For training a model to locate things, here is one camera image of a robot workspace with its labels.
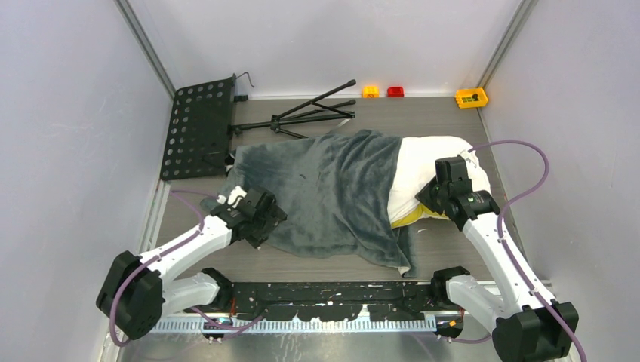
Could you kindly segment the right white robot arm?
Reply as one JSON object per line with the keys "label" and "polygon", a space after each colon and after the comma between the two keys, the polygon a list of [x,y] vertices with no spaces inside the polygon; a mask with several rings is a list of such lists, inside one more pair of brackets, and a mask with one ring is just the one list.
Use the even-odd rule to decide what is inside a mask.
{"label": "right white robot arm", "polygon": [[498,295],[461,266],[435,271],[431,300],[440,309],[457,305],[489,333],[502,361],[550,361],[568,356],[579,314],[559,302],[534,274],[500,218],[500,208],[485,190],[472,187],[460,155],[435,161],[435,176],[417,193],[429,210],[443,213],[471,242],[494,278]]}

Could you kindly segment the white yellow black pillow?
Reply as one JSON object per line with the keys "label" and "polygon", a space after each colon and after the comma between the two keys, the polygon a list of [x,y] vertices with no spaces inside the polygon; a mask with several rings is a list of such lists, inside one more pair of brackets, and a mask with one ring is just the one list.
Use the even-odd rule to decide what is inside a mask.
{"label": "white yellow black pillow", "polygon": [[387,213],[392,229],[409,226],[421,219],[442,219],[417,199],[417,194],[436,176],[435,162],[440,158],[464,155],[470,160],[467,173],[472,190],[492,194],[487,171],[481,166],[472,144],[456,136],[386,137],[385,156],[390,158]]}

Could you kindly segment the grey fluffy pillowcase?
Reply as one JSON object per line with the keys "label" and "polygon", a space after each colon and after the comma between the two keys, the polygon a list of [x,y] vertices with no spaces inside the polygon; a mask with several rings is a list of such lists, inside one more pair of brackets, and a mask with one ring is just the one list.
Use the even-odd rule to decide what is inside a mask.
{"label": "grey fluffy pillowcase", "polygon": [[287,219],[267,244],[299,257],[356,255],[415,278],[412,237],[388,203],[401,138],[374,130],[239,146],[218,194],[262,187]]}

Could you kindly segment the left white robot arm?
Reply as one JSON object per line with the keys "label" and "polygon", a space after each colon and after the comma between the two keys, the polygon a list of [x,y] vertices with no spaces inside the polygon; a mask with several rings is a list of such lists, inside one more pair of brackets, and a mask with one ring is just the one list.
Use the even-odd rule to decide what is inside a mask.
{"label": "left white robot arm", "polygon": [[233,284],[215,268],[189,278],[180,275],[204,257],[236,241],[258,249],[287,218],[273,193],[236,186],[217,195],[208,215],[180,237],[135,255],[126,250],[114,258],[96,306],[109,320],[118,347],[145,336],[161,320],[188,308],[207,306],[225,311],[233,300]]}

